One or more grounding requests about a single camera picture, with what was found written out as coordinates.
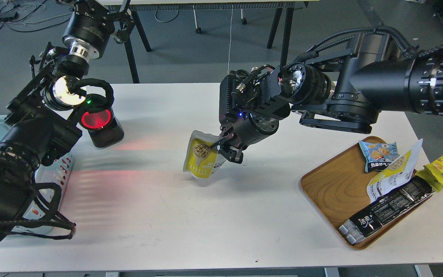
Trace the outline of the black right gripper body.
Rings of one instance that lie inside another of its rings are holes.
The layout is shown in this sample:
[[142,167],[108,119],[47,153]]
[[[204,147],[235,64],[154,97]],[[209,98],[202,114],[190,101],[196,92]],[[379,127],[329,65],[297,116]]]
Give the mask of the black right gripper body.
[[260,116],[256,113],[235,109],[227,112],[220,109],[220,136],[227,139],[226,144],[238,150],[256,144],[273,135],[278,130],[280,121]]

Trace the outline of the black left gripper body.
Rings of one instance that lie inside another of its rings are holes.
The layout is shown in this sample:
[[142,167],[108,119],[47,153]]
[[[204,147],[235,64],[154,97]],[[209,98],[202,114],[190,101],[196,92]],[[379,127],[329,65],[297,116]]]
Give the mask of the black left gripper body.
[[63,43],[69,47],[76,40],[86,42],[94,49],[92,58],[101,58],[113,33],[113,23],[102,21],[108,12],[106,8],[76,10],[63,34]]

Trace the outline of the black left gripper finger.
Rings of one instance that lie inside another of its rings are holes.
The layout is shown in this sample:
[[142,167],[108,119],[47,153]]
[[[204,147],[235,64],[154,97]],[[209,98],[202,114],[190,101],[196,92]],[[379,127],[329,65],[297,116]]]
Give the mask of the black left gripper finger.
[[87,11],[86,0],[57,0],[58,5],[67,5],[73,8],[73,11]]
[[116,30],[112,35],[117,44],[127,42],[135,26],[134,20],[128,12],[130,2],[130,0],[124,0],[119,11],[108,12],[106,15],[107,22],[118,22],[120,24],[121,28]]

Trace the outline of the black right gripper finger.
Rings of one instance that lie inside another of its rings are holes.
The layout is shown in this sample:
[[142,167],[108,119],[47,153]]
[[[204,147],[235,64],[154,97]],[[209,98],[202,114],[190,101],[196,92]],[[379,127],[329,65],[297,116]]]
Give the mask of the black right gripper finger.
[[243,162],[244,154],[241,149],[236,149],[230,145],[223,145],[220,147],[220,154],[224,158],[233,163],[241,164]]
[[234,142],[232,142],[235,137],[235,133],[233,130],[221,130],[219,136],[220,139],[211,146],[211,150],[220,151],[228,150],[231,147],[235,147]]

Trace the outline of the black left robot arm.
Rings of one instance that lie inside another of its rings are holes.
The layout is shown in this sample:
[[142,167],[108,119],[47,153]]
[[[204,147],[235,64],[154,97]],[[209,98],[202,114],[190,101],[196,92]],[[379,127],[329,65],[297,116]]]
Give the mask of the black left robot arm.
[[58,211],[61,187],[37,183],[35,172],[69,153],[86,129],[99,149],[116,144],[124,131],[113,113],[112,86],[86,78],[91,59],[101,58],[109,37],[125,43],[134,22],[125,0],[111,12],[95,0],[69,0],[73,14],[63,35],[65,47],[50,43],[38,74],[8,105],[11,128],[0,141],[0,242],[14,228],[51,226],[68,230],[53,240],[69,240],[75,224]]

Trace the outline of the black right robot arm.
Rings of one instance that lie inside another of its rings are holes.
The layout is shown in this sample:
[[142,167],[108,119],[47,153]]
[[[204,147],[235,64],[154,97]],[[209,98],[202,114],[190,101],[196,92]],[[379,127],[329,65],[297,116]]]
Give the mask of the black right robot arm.
[[220,84],[212,149],[240,164],[243,150],[291,112],[301,125],[368,134],[382,111],[443,116],[443,44],[419,50],[394,28],[355,28],[286,65],[231,71]]

